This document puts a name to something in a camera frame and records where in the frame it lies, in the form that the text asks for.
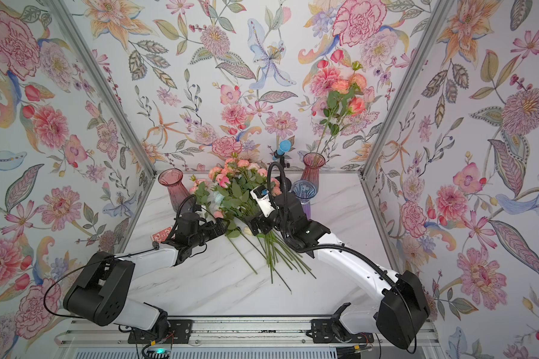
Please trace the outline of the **single red pink rose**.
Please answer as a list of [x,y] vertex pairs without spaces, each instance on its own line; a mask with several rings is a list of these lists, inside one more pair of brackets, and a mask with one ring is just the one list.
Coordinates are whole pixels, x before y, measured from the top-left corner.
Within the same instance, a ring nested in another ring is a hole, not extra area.
[[353,120],[357,119],[366,109],[365,101],[360,97],[331,97],[324,109],[326,118],[320,122],[323,126],[322,135],[317,146],[317,152],[325,154],[326,148],[341,134],[349,129]]

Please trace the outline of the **smoky pink glass vase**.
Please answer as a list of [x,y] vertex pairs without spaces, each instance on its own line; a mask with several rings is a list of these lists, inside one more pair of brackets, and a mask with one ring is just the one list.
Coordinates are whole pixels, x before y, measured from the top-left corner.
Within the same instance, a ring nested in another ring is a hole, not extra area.
[[164,186],[169,193],[173,210],[181,214],[190,212],[193,207],[193,200],[187,200],[190,192],[183,184],[183,178],[184,173],[177,168],[165,170],[158,176],[159,184]]

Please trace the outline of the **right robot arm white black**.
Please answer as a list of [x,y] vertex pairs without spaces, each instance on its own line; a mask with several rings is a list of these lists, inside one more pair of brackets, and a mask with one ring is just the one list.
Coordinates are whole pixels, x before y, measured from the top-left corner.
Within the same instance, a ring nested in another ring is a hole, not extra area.
[[431,310],[415,274],[385,269],[348,247],[328,227],[308,218],[297,197],[273,197],[265,190],[254,190],[251,197],[258,208],[246,223],[254,235],[278,230],[292,251],[332,266],[365,292],[360,305],[345,303],[333,314],[332,331],[338,339],[371,333],[400,349],[417,347],[417,334]]

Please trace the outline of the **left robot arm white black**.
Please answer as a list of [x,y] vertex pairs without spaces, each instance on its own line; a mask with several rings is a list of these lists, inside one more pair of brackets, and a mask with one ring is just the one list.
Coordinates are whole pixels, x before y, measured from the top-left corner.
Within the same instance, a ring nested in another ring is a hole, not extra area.
[[160,269],[181,265],[193,250],[228,231],[229,221],[206,221],[195,212],[178,217],[166,240],[150,250],[118,256],[101,251],[92,256],[64,297],[63,308],[98,326],[128,326],[162,340],[170,335],[165,310],[130,298],[130,284]]

